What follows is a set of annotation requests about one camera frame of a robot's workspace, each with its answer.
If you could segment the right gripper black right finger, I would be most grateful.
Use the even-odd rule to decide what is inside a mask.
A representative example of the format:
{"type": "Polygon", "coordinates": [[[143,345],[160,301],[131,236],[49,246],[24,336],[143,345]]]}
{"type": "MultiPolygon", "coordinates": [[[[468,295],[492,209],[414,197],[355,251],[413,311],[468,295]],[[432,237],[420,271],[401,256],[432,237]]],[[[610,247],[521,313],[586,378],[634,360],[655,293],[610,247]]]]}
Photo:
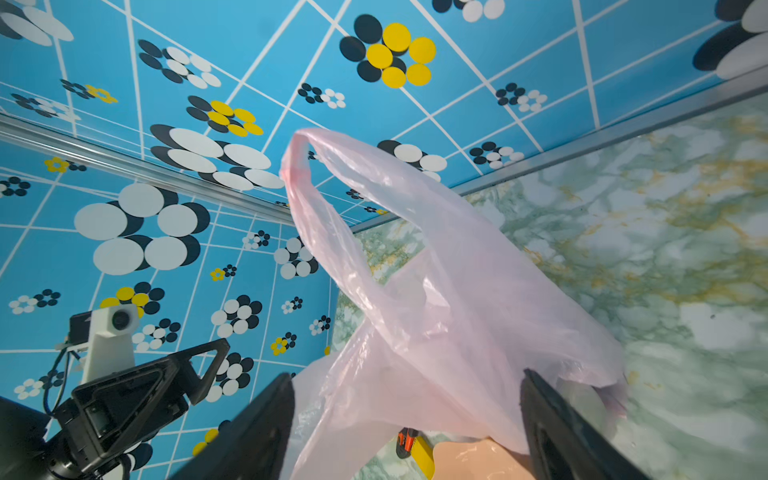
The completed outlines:
{"type": "Polygon", "coordinates": [[[536,479],[649,479],[530,369],[524,371],[520,408],[536,479]]]}

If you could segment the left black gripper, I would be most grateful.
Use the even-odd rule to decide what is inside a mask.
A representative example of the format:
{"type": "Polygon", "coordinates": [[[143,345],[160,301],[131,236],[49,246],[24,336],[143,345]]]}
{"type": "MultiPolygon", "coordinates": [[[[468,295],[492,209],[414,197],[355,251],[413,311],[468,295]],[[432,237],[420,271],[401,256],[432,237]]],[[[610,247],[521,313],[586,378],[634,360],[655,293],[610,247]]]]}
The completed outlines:
{"type": "Polygon", "coordinates": [[[56,411],[60,431],[44,438],[42,412],[1,399],[3,479],[128,479],[140,446],[180,417],[180,393],[204,400],[230,350],[217,339],[76,388],[56,411]]]}

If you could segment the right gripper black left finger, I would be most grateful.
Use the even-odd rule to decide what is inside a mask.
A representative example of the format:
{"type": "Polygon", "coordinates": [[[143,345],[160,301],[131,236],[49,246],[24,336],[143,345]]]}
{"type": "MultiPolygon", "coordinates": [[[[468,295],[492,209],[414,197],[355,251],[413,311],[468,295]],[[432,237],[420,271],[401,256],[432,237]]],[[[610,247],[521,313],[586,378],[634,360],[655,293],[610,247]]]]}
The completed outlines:
{"type": "Polygon", "coordinates": [[[279,478],[294,412],[292,377],[283,373],[172,477],[179,480],[279,478]]]}

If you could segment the pink plastic bag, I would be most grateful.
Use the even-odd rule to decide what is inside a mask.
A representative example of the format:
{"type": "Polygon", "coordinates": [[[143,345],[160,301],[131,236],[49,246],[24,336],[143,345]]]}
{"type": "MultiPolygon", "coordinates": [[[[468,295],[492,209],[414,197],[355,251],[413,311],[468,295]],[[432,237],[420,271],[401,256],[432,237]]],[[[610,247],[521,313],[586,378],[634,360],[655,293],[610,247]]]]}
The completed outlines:
{"type": "Polygon", "coordinates": [[[621,344],[445,185],[317,128],[293,135],[280,175],[302,242],[364,316],[339,352],[296,377],[283,478],[350,479],[405,427],[526,453],[526,370],[580,384],[577,403],[601,401],[608,422],[625,414],[621,344]],[[422,250],[385,283],[314,185],[312,160],[420,231],[422,250]]]}

